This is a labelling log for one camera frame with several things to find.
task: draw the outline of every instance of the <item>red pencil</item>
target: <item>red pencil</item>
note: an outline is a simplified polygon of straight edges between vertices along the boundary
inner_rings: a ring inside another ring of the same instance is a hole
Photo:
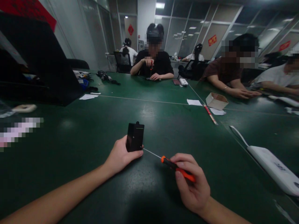
[[[213,115],[211,114],[209,108],[208,108],[205,104],[203,104],[203,106],[204,106],[205,109],[207,110],[207,112],[208,112],[208,114],[210,115],[210,117],[211,117],[212,121],[214,122],[214,124],[215,124],[215,125],[218,125],[218,123],[215,121]]]

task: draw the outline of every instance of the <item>white device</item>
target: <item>white device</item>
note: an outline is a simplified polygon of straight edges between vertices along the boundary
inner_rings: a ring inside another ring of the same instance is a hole
[[[186,81],[186,79],[180,78],[180,83],[181,83],[182,86],[187,86],[188,85],[188,82]]]
[[[277,97],[277,96],[268,96],[270,99],[273,99],[273,100],[281,100],[293,107],[299,107],[299,103],[295,100],[292,100],[290,98],[287,98],[287,97]]]
[[[30,113],[37,108],[34,104],[22,104],[12,109],[13,112],[17,113]]]
[[[240,132],[233,128],[241,137],[247,150],[257,160],[257,162],[268,172],[278,186],[286,193],[295,197],[299,197],[299,178],[292,173],[275,155],[268,149],[249,146]]]

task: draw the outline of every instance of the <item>red banner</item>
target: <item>red banner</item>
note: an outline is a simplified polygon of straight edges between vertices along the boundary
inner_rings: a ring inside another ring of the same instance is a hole
[[[56,20],[38,0],[1,0],[0,9],[12,15],[46,21],[53,32],[55,31]]]
[[[216,42],[217,42],[217,37],[216,35],[214,35],[209,39],[209,46],[212,46]]]
[[[128,31],[129,31],[129,34],[132,36],[134,29],[131,24],[129,25]]]
[[[291,41],[285,42],[284,44],[280,45],[279,51],[283,51],[284,49],[288,48],[291,44]]]

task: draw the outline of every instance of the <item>phone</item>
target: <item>phone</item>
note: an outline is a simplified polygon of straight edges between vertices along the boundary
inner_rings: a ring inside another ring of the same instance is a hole
[[[173,84],[174,84],[175,86],[177,86],[177,85],[180,85],[180,84],[181,84],[181,83],[180,83],[180,81],[179,81],[179,80],[177,80],[177,79],[173,79],[172,81],[173,81]]]

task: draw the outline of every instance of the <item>table surface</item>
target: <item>table surface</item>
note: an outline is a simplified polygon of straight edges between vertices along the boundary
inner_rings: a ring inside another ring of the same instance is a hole
[[[97,98],[75,100],[66,107],[38,104],[31,114],[21,114],[43,117],[44,123],[1,153],[0,219],[104,163],[114,142],[127,133],[128,123],[139,121],[145,125],[146,149],[166,157],[192,154],[205,172],[212,197],[232,211],[252,223],[287,224],[279,205],[299,222],[298,200],[280,190],[229,129],[234,125],[250,145],[268,148],[298,174],[299,120],[288,115],[283,104],[225,95],[227,114],[214,116],[216,126],[203,107],[187,104],[187,99],[205,100],[210,92],[219,92],[209,83],[188,81],[184,88],[171,80],[109,75],[121,85],[93,76],[92,85],[101,93]],[[60,223],[99,220],[205,223],[182,204],[174,172],[146,151]]]

